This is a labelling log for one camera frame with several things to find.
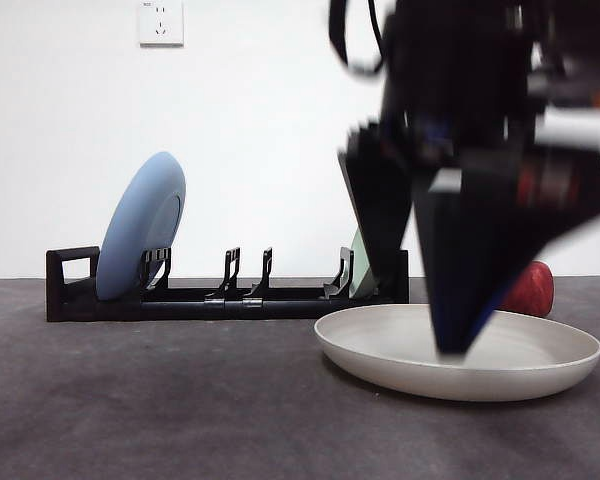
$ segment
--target black cable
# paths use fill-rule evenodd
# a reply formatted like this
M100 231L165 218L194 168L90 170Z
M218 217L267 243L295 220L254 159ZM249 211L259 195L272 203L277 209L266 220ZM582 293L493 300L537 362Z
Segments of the black cable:
M347 0L331 0L331 7L329 10L329 38L331 39L331 44L338 53L338 56L351 71L356 75L371 77L377 75L384 64L384 49L382 47L382 34L380 33L380 27L378 26L378 17L376 16L375 1L368 0L368 5L371 27L373 28L373 34L378 44L378 50L380 51L380 58L376 62L375 67L369 69L368 67L349 63L345 42L345 14Z

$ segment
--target red component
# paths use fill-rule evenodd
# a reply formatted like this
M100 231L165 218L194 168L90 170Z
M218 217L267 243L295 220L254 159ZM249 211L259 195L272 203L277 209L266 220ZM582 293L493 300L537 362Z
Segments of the red component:
M542 262L531 262L509 291L500 310L546 317L553 306L553 275Z

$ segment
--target metal bracket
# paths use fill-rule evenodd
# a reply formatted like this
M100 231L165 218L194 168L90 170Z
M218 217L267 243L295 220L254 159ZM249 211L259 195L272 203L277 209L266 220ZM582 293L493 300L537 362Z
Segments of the metal bracket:
M260 283L254 283L251 286L251 291L243 298L256 299L266 298L269 291L269 276L271 275L271 267L273 265L273 249L267 248L262 254L262 278Z
M353 250L340 249L340 270L331 283L324 284L325 298L349 298L349 287L353 281Z
M164 261L164 273L153 285L148 285L151 274L151 265ZM171 248L155 248L145 250L142 253L142 275L140 277L140 289L154 290L169 287L169 273L171 272Z
M233 275L231 264L235 263ZM238 290L238 272L240 271L240 247L227 250L224 256L224 279L218 289L205 296L206 301L235 297Z

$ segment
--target white wall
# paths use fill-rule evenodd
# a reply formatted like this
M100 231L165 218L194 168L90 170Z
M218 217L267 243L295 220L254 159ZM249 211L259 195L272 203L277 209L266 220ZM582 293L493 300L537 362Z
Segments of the white wall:
M0 277L99 245L160 150L187 176L174 276L218 276L236 245L245 275L268 246L276 276L333 274L355 230L336 151L381 82L338 64L328 3L185 0L185 47L141 49L137 0L0 0ZM366 2L350 3L351 51L371 58ZM600 223L587 233L547 256L555 273L600 274ZM405 244L421 275L412 230Z

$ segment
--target blue plate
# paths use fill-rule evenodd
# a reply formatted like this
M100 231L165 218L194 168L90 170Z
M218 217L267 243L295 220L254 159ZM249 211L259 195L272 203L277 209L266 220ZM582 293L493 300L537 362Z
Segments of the blue plate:
M182 168L167 152L155 154L138 170L102 242L96 272L98 299L113 300L139 286L142 253L171 246L185 193ZM159 267L154 266L151 278Z

